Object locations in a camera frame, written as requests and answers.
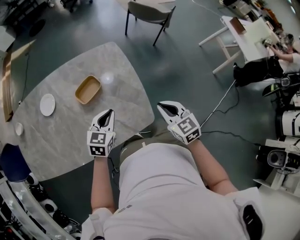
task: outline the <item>white plate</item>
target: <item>white plate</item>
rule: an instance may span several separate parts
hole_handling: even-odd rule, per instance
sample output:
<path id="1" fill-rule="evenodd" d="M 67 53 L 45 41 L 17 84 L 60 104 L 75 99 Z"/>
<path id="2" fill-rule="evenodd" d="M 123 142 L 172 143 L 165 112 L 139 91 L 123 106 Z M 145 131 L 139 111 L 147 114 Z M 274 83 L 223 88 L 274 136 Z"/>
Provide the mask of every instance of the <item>white plate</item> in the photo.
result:
<path id="1" fill-rule="evenodd" d="M 24 131 L 24 127 L 21 123 L 17 122 L 15 125 L 15 132 L 17 133 L 18 136 L 21 136 Z"/>
<path id="2" fill-rule="evenodd" d="M 50 116 L 55 109 L 55 99 L 52 94 L 43 95 L 39 108 L 42 114 L 46 117 Z"/>

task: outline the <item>person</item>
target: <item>person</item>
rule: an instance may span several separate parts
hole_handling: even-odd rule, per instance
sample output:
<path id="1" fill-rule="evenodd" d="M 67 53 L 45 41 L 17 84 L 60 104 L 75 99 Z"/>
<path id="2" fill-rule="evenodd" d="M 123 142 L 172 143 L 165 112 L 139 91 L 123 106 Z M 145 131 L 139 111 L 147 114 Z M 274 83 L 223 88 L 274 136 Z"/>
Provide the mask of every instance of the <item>person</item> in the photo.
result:
<path id="1" fill-rule="evenodd" d="M 267 60 L 246 63 L 244 67 L 233 64 L 236 86 L 242 87 L 268 78 L 281 78 L 284 74 L 300 71 L 300 54 L 291 45 L 287 48 L 288 54 L 279 52 L 271 45 L 270 49 L 278 59 L 270 57 Z"/>
<path id="2" fill-rule="evenodd" d="M 118 210 L 107 158 L 95 157 L 92 214 L 82 225 L 82 240 L 261 239 L 256 187 L 238 191 L 199 139 L 185 145 L 163 124 L 152 133 L 124 143 Z"/>

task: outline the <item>wooden tray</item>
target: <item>wooden tray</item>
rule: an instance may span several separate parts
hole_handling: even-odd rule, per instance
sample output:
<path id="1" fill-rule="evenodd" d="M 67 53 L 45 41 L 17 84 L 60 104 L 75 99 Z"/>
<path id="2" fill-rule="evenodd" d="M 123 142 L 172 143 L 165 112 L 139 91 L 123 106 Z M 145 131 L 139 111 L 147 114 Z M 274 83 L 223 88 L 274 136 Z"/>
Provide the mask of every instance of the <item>wooden tray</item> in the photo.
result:
<path id="1" fill-rule="evenodd" d="M 89 103 L 101 88 L 100 81 L 94 76 L 88 76 L 77 88 L 75 96 L 82 104 Z"/>

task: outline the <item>wooden panel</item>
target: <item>wooden panel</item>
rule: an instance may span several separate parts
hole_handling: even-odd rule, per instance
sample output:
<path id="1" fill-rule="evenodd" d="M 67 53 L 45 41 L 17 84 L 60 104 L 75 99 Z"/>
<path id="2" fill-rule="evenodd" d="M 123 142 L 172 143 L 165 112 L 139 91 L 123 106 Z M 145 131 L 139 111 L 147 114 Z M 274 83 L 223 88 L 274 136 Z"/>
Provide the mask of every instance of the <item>wooden panel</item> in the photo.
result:
<path id="1" fill-rule="evenodd" d="M 11 64 L 11 50 L 8 51 L 3 61 L 2 72 L 2 96 L 3 96 L 3 111 L 5 121 L 10 121 L 13 117 L 13 109 L 10 95 L 10 64 Z"/>

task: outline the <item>black pants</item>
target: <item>black pants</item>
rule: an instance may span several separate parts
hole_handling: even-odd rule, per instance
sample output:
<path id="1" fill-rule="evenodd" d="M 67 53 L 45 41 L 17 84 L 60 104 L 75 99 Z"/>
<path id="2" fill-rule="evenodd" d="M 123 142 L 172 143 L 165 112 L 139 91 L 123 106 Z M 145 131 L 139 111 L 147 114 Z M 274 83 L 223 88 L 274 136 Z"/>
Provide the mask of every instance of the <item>black pants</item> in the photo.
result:
<path id="1" fill-rule="evenodd" d="M 260 62 L 249 62 L 244 67 L 236 67 L 233 75 L 237 85 L 242 87 L 272 77 L 281 78 L 283 70 L 278 60 L 271 57 Z"/>

